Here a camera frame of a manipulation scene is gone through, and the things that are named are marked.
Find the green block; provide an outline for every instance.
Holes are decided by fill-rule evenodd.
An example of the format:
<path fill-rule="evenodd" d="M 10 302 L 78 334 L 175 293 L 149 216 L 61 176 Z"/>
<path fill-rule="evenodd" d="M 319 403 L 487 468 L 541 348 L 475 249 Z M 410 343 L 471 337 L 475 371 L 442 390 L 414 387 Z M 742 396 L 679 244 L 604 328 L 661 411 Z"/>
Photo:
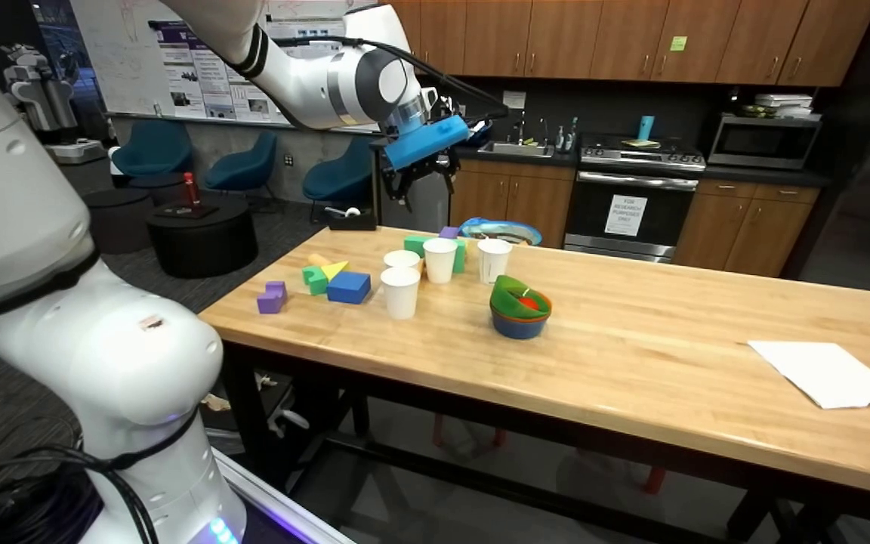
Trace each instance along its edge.
<path fill-rule="evenodd" d="M 453 276 L 462 276 L 462 272 L 466 272 L 466 261 L 468 261 L 468 238 L 457 238 Z"/>
<path fill-rule="evenodd" d="M 333 281 L 322 276 L 319 267 L 305 267 L 305 269 L 303 269 L 303 277 L 305 277 L 310 295 L 322 295 L 327 286 L 333 285 Z"/>
<path fill-rule="evenodd" d="M 431 236 L 406 236 L 406 249 L 414 250 L 418 256 L 425 256 L 425 238 Z"/>

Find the wooden cabinet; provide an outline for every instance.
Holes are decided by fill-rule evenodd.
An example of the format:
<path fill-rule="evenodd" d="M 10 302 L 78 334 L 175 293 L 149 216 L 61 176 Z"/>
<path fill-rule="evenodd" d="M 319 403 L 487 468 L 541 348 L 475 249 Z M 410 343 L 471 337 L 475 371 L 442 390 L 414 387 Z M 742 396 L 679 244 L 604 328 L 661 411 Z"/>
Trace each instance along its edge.
<path fill-rule="evenodd" d="M 738 0 L 669 0 L 658 40 L 658 81 L 712 81 Z"/>
<path fill-rule="evenodd" d="M 648 79 L 669 0 L 601 0 L 591 79 Z"/>
<path fill-rule="evenodd" d="M 676 263 L 780 276 L 816 196 L 816 186 L 700 180 Z"/>
<path fill-rule="evenodd" d="M 450 0 L 397 0 L 400 27 L 418 58 L 444 72 L 466 72 L 466 27 L 462 2 Z"/>
<path fill-rule="evenodd" d="M 806 0 L 739 0 L 716 79 L 776 85 Z"/>
<path fill-rule="evenodd" d="M 466 0 L 466 77 L 585 79 L 598 2 Z"/>
<path fill-rule="evenodd" d="M 453 193 L 453 225 L 468 218 L 522 222 L 541 231 L 542 244 L 565 236 L 574 169 L 542 162 L 462 161 Z"/>
<path fill-rule="evenodd" d="M 780 85 L 842 85 L 866 23 L 870 0 L 808 0 Z"/>

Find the paper cup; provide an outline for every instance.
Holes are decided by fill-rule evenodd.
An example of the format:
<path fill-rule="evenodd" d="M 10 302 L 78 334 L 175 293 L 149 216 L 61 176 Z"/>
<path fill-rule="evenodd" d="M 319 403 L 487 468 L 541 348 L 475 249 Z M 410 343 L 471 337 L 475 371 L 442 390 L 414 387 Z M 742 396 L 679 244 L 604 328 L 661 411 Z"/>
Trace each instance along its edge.
<path fill-rule="evenodd" d="M 384 254 L 384 269 L 414 269 L 414 272 L 423 272 L 423 256 L 418 256 L 414 250 L 386 250 L 386 254 Z"/>
<path fill-rule="evenodd" d="M 476 263 L 481 263 L 481 281 L 491 285 L 506 269 L 506 256 L 513 254 L 513 244 L 505 238 L 481 238 L 476 243 Z"/>
<path fill-rule="evenodd" d="M 418 308 L 418 269 L 384 269 L 381 272 L 381 302 L 389 318 L 410 321 Z"/>
<path fill-rule="evenodd" d="M 457 243 L 453 238 L 425 238 L 425 276 L 431 285 L 453 281 Z"/>

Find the microwave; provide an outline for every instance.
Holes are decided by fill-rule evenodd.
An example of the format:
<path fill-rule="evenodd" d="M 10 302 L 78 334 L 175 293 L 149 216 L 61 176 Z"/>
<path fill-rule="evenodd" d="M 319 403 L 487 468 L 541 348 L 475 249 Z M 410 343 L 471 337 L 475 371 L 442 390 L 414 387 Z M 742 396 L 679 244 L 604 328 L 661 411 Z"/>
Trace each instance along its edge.
<path fill-rule="evenodd" d="M 802 169 L 818 140 L 816 117 L 721 116 L 706 153 L 711 165 Z"/>

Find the sink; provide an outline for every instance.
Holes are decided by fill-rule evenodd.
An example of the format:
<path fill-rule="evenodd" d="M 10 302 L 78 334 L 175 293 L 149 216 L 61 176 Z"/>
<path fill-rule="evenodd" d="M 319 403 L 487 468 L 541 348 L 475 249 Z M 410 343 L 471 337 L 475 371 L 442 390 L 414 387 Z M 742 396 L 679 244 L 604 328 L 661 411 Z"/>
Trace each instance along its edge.
<path fill-rule="evenodd" d="M 498 158 L 554 158 L 554 144 L 516 144 L 516 143 L 489 143 L 476 151 Z"/>

